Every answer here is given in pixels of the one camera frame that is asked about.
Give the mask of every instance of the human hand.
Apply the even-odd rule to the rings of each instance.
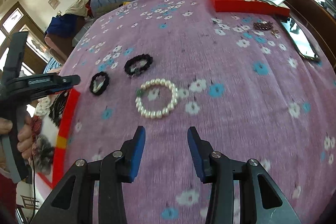
[[[21,155],[25,160],[28,160],[32,155],[33,137],[32,130],[30,128],[30,120],[31,118],[27,113],[25,117],[25,125],[17,135],[17,139],[19,141],[17,144],[17,149],[21,152]],[[8,134],[12,127],[13,123],[11,121],[0,118],[0,135]]]

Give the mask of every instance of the metal screw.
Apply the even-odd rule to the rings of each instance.
[[[82,159],[76,161],[77,166],[83,166],[84,164],[85,164],[85,161]]]
[[[259,164],[259,162],[256,159],[250,159],[249,164],[252,165],[252,166],[257,166]]]
[[[123,155],[123,153],[121,151],[119,151],[119,150],[114,151],[112,153],[112,156],[115,157],[115,158],[120,158],[122,155]]]
[[[214,158],[220,158],[222,156],[222,153],[218,151],[214,151],[211,153],[211,156],[213,156]]]

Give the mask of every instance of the pearl bracelet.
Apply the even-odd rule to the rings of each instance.
[[[172,93],[172,98],[171,98],[171,101],[169,102],[168,106],[165,107],[163,110],[161,110],[161,111],[148,111],[143,107],[141,97],[137,97],[135,99],[135,107],[138,109],[138,112],[140,113],[140,115],[145,117],[145,118],[155,119],[155,118],[162,118],[162,116],[167,116],[167,115],[169,115],[169,112],[172,111],[175,108],[175,106],[177,105],[177,98],[178,98],[178,91],[179,90],[176,88],[175,84],[170,82],[169,80],[159,79],[159,78],[152,79],[150,81],[147,81],[147,82],[143,83],[141,85],[140,89],[146,90],[150,86],[155,86],[155,85],[165,86],[168,89],[170,89],[171,93]]]

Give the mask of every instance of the smartphone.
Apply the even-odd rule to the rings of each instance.
[[[314,46],[309,42],[306,35],[294,19],[290,17],[277,17],[277,20],[292,40],[295,50],[299,53],[299,55],[308,60],[320,61],[320,57],[316,53]]]

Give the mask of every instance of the pink bedspread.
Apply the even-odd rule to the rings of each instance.
[[[209,0],[138,0],[98,19],[61,72],[82,79],[66,169],[79,158],[98,160],[119,149],[142,125],[147,137],[139,174],[123,185],[128,223],[204,223],[210,185],[196,177],[186,138],[196,126],[229,158],[261,161],[302,223],[314,223],[336,187],[336,76],[305,27],[319,63],[303,60],[276,23],[278,37],[253,30],[259,19],[275,22],[216,13]],[[153,64],[129,78],[125,62],[143,53]],[[89,85],[102,70],[110,85],[96,97]],[[151,120],[139,115],[135,98],[155,78],[175,83],[180,98],[168,117]],[[160,87],[143,97],[150,110],[169,100]],[[234,216],[238,223],[239,206]]]

